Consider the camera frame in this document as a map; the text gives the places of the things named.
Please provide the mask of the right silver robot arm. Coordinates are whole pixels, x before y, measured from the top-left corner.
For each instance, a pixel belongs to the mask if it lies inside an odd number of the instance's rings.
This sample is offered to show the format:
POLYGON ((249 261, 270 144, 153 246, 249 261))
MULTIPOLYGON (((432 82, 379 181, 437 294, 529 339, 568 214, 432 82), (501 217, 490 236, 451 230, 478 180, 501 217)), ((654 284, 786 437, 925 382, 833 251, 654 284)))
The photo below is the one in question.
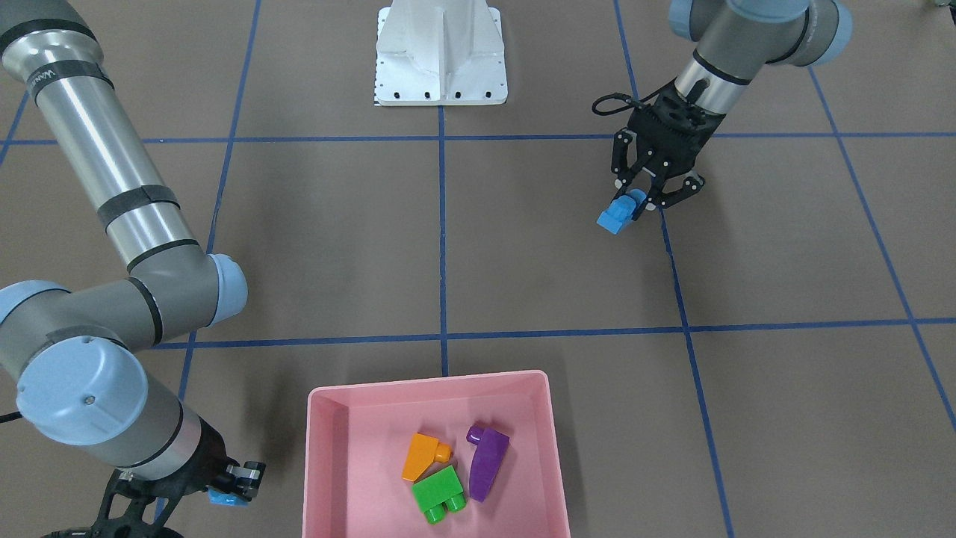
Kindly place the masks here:
POLYGON ((44 279, 2 289, 2 367, 17 415, 112 470, 93 523, 58 537, 174 537, 195 493, 247 505, 266 466, 224 439, 137 352, 243 310, 240 266, 202 247, 134 129, 99 38, 67 1, 2 3, 2 69, 24 83, 125 273, 85 289, 44 279))

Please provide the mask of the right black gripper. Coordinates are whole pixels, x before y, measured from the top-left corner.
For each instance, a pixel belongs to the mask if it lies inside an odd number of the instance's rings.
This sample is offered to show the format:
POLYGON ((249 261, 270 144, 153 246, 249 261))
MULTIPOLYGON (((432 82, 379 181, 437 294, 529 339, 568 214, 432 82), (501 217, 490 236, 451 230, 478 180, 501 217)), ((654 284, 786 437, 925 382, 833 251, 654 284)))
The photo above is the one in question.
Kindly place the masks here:
POLYGON ((184 465, 157 480, 129 479, 116 470, 105 488, 98 517, 91 527, 52 531, 48 537, 181 537, 165 524, 185 496, 215 492, 229 503, 247 505, 257 494, 266 463, 245 462, 226 455, 222 436, 198 420, 198 444, 184 465))

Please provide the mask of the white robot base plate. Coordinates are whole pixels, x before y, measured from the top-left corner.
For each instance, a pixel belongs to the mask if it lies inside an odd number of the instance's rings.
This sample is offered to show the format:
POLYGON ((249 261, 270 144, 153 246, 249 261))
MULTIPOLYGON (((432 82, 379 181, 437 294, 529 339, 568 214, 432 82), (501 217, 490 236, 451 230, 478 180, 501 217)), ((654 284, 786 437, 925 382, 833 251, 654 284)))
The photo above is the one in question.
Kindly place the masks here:
POLYGON ((376 21, 374 105, 506 103, 504 31, 495 7, 485 1, 394 1, 376 21))

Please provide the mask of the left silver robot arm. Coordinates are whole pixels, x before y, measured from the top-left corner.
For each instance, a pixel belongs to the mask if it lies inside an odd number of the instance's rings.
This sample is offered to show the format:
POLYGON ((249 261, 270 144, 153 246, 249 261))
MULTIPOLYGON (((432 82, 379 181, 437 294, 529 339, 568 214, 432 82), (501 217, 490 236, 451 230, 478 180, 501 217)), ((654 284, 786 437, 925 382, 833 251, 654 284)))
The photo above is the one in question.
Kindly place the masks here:
POLYGON ((676 78, 647 96, 614 94, 630 112, 615 133, 617 193, 603 216, 628 224, 699 194, 699 153, 767 65, 826 64, 853 33, 839 1, 673 1, 668 21, 695 44, 676 78))

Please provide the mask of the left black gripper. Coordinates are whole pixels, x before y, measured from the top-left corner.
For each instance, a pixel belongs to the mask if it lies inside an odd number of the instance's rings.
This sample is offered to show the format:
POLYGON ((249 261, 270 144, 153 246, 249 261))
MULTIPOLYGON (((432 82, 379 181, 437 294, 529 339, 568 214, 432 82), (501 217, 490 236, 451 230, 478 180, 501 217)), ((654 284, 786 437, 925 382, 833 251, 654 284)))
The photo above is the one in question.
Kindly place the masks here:
POLYGON ((624 103, 611 114, 632 111, 612 143, 615 197, 633 198, 632 212, 642 214, 650 205, 670 208, 699 193, 706 181, 693 167, 721 115, 686 101, 675 86, 662 86, 644 99, 621 93, 609 99, 624 103))

